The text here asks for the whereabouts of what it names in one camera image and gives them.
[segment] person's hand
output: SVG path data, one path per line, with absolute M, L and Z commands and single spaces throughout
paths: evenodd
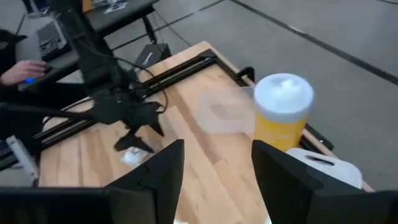
M 28 78 L 37 78 L 45 75 L 45 62 L 25 60 L 16 63 L 0 77 L 1 84 L 5 86 L 15 85 Z

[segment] white plastic bottle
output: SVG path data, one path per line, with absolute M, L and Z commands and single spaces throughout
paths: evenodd
M 254 89 L 254 138 L 282 151 L 297 147 L 313 99 L 312 86 L 297 75 L 278 73 L 263 78 Z

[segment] keyboard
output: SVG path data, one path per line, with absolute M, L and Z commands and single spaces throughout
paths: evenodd
M 47 24 L 36 31 L 39 37 L 40 56 L 45 62 L 49 62 L 70 51 L 68 42 L 55 22 Z

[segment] desk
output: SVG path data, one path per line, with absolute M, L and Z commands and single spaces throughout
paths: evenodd
M 202 42 L 152 66 L 150 70 L 155 75 L 159 74 L 206 49 L 217 53 L 209 43 Z M 185 140 L 184 176 L 176 218 L 190 224 L 255 224 L 264 223 L 266 218 L 251 161 L 252 136 L 206 133 L 197 125 L 193 115 L 198 111 L 198 102 L 204 91 L 231 87 L 238 85 L 220 67 L 208 67 L 166 90 L 169 108 L 160 116 L 164 138 L 148 128 L 139 130 L 138 135 L 150 141 L 157 151 L 176 139 Z M 154 95 L 153 99 L 164 101 L 162 93 Z M 89 107 L 81 105 L 75 109 L 86 110 Z M 59 122 L 52 120 L 48 126 Z M 113 149 L 113 144 L 125 133 L 120 122 L 110 126 L 97 124 L 46 149 L 41 155 L 39 186 L 102 187 L 126 174 L 132 168 L 120 162 L 124 152 Z M 304 134 L 307 138 L 312 136 L 306 130 Z M 334 156 L 322 143 L 318 142 L 318 147 Z
M 105 37 L 124 26 L 152 13 L 152 5 L 158 0 L 130 0 L 126 8 L 112 13 L 104 14 L 106 8 L 97 9 L 86 14 L 94 30 L 100 37 Z M 16 60 L 41 60 L 39 38 L 35 33 L 16 45 Z M 44 83 L 53 83 L 78 70 L 78 56 L 70 51 L 50 61 L 49 64 L 57 69 L 46 74 L 46 79 L 36 79 L 33 83 L 19 85 L 20 91 L 27 90 L 30 86 Z

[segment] wooden table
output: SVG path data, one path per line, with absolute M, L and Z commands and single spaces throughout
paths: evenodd
M 154 74 L 162 73 L 206 49 L 217 52 L 209 43 L 201 42 L 150 70 Z M 148 78 L 145 74 L 140 75 L 143 80 Z M 169 108 L 160 116 L 164 138 L 149 128 L 139 130 L 139 135 L 156 150 L 176 139 L 185 140 L 184 176 L 176 218 L 190 224 L 252 224 L 264 223 L 266 218 L 251 161 L 252 136 L 206 133 L 193 116 L 205 90 L 231 87 L 238 86 L 218 66 L 200 71 L 166 90 Z M 162 93 L 154 95 L 153 99 L 164 102 Z M 76 110 L 89 107 L 83 105 Z M 55 119 L 48 125 L 59 122 Z M 102 187 L 126 174 L 132 167 L 120 162 L 124 152 L 113 149 L 114 143 L 125 133 L 120 122 L 109 126 L 97 124 L 45 150 L 40 160 L 39 186 Z M 334 156 L 308 131 L 304 130 L 303 134 L 316 142 L 325 154 Z

